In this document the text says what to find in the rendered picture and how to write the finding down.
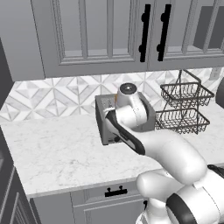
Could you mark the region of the grey toaster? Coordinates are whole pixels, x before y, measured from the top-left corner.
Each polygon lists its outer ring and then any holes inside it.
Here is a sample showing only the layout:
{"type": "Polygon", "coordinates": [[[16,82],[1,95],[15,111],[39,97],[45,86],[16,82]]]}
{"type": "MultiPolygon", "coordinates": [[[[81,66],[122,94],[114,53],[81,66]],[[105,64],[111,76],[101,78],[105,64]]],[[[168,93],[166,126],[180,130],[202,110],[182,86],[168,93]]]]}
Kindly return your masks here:
{"type": "MultiPolygon", "coordinates": [[[[113,108],[115,106],[115,96],[115,94],[102,94],[95,97],[95,118],[103,145],[116,144],[114,138],[117,136],[108,130],[105,122],[105,115],[103,113],[104,109],[113,108]]],[[[141,92],[139,92],[139,97],[143,102],[143,105],[148,109],[148,120],[146,123],[135,127],[134,131],[145,132],[154,130],[156,111],[141,92]]]]}

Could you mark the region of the grey drawer front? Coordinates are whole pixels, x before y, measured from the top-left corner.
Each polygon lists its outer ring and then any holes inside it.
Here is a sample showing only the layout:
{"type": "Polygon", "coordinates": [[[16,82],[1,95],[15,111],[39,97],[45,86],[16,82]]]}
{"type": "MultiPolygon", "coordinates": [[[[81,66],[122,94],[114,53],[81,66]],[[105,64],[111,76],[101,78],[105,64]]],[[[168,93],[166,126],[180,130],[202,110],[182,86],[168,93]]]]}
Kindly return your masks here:
{"type": "Polygon", "coordinates": [[[73,191],[70,193],[71,200],[74,206],[86,205],[94,202],[103,202],[111,200],[120,200],[129,198],[132,196],[141,197],[137,190],[137,185],[135,181],[119,183],[114,185],[104,185],[97,186],[88,189],[83,189],[79,191],[73,191]],[[104,193],[107,191],[107,188],[110,187],[112,191],[118,190],[119,186],[122,186],[124,189],[128,190],[127,194],[117,195],[113,197],[106,198],[104,193]]]}

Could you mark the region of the grey base cupboard door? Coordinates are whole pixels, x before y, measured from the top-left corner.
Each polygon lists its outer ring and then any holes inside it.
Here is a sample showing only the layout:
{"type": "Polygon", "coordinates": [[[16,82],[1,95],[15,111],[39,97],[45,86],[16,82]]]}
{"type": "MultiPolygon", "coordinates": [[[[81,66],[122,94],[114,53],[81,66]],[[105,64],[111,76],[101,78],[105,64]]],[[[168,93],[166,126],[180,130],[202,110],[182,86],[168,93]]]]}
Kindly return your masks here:
{"type": "Polygon", "coordinates": [[[147,199],[132,195],[106,199],[73,208],[75,224],[136,224],[147,206],[147,199]]]}

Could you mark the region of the dark round object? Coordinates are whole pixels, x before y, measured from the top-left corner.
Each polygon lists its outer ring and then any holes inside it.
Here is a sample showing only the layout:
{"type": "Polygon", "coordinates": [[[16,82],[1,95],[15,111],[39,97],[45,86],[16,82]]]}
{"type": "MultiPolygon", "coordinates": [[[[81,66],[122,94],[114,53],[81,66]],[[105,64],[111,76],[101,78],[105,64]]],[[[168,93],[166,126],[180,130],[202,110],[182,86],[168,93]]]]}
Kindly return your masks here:
{"type": "Polygon", "coordinates": [[[224,86],[222,85],[217,88],[215,102],[224,109],[224,86]]]}

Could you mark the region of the grey glass-panel cupboard door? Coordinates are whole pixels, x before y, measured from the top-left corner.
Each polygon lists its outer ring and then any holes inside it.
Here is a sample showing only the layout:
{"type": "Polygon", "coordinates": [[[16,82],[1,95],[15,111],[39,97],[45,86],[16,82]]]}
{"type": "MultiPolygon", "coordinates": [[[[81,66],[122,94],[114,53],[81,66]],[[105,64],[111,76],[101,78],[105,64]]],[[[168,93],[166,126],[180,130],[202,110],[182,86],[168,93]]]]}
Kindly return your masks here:
{"type": "Polygon", "coordinates": [[[155,0],[148,66],[151,71],[224,67],[224,0],[155,0]],[[158,61],[161,14],[171,5],[164,49],[158,61]]]}

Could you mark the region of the dark grey tall cabinet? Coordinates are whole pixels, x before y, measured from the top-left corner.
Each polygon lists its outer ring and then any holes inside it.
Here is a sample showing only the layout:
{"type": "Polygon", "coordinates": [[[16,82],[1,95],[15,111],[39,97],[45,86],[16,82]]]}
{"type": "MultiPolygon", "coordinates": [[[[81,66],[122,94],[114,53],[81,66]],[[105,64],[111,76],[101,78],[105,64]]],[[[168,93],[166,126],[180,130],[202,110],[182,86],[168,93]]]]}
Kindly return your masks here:
{"type": "MultiPolygon", "coordinates": [[[[0,39],[0,109],[13,87],[0,39]]],[[[0,125],[0,224],[37,224],[0,125]]]]}

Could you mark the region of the grey wall cupboard door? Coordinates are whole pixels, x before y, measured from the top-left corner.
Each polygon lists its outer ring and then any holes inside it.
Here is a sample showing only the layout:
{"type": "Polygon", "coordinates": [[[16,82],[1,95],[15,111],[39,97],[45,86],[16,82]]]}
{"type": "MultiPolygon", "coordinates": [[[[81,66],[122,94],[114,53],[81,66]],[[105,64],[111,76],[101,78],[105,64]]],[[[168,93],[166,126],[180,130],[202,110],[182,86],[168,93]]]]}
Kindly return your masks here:
{"type": "Polygon", "coordinates": [[[31,0],[47,78],[144,72],[149,0],[31,0]]]}

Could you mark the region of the white wall socket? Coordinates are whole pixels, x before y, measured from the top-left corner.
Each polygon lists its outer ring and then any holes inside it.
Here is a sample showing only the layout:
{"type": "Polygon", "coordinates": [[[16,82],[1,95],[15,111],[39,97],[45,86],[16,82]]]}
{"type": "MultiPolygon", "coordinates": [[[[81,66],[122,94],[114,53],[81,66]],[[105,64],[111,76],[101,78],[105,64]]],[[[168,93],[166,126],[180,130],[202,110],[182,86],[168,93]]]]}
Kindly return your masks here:
{"type": "Polygon", "coordinates": [[[219,79],[221,73],[221,68],[220,67],[214,67],[210,73],[209,80],[210,81],[216,81],[219,79]]]}

